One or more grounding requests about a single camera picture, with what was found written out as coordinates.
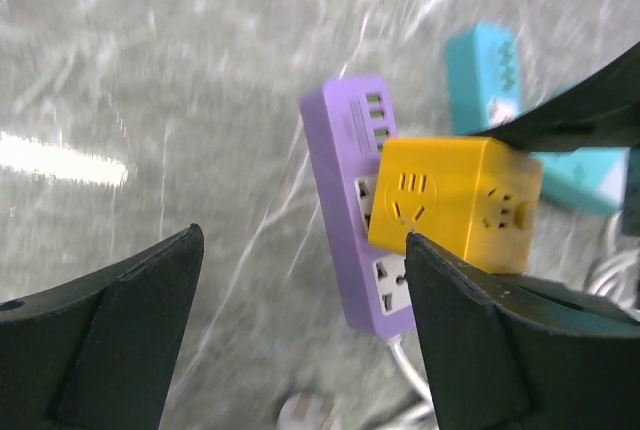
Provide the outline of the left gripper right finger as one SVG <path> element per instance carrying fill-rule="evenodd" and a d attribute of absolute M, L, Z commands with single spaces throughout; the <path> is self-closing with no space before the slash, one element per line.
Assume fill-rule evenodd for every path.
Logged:
<path fill-rule="evenodd" d="M 428 238 L 406 276 L 442 429 L 635 429 L 639 324 L 609 300 L 488 274 Z"/>

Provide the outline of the yellow cube socket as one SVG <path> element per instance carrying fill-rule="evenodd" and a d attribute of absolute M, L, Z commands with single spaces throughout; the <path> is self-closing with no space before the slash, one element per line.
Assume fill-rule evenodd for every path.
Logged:
<path fill-rule="evenodd" d="M 491 274 L 527 270 L 543 165 L 488 137 L 392 138 L 383 145 L 369 243 L 406 251 L 419 233 Z"/>

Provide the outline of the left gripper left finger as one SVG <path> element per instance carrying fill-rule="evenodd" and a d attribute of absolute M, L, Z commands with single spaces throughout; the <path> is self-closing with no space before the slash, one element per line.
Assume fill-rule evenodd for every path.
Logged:
<path fill-rule="evenodd" d="M 197 224 L 1 305 L 4 429 L 156 429 L 204 255 Z"/>

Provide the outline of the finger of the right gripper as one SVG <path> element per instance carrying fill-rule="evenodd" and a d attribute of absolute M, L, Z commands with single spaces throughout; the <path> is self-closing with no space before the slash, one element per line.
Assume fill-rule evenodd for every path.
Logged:
<path fill-rule="evenodd" d="M 526 152 L 639 144 L 639 46 L 514 120 L 476 132 Z"/>

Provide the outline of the purple power strip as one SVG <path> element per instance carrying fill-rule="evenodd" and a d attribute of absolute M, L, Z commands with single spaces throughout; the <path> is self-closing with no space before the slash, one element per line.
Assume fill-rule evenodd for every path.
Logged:
<path fill-rule="evenodd" d="M 347 324 L 398 337 L 415 326 L 405 258 L 368 241 L 381 150 L 397 133 L 388 86 L 377 75 L 331 79 L 300 113 Z"/>

